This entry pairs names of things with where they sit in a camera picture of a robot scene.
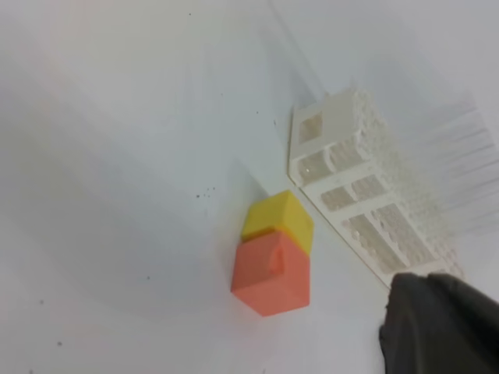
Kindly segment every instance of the yellow cube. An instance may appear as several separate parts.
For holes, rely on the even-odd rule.
[[[312,249],[313,221],[291,191],[254,203],[246,216],[242,240],[247,242],[273,231],[286,233],[307,255]]]

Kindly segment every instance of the dark gray cloth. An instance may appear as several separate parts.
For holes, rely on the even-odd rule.
[[[499,305],[447,274],[398,274],[380,345],[387,374],[499,374]]]

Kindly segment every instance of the stacked blocks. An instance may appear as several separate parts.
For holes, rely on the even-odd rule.
[[[232,293],[262,316],[310,303],[313,221],[285,191],[255,203],[235,256]]]

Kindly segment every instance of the white table surface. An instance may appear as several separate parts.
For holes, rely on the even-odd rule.
[[[318,92],[265,2],[1,9],[5,372],[382,372],[387,291],[320,220],[310,307],[262,319],[229,291]]]

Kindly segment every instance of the toy block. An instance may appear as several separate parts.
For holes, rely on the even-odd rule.
[[[232,293],[261,316],[310,303],[310,257],[284,232],[242,243],[235,256]]]
[[[253,204],[242,229],[242,240],[274,231],[285,232],[307,255],[312,249],[313,221],[291,191],[284,191]]]

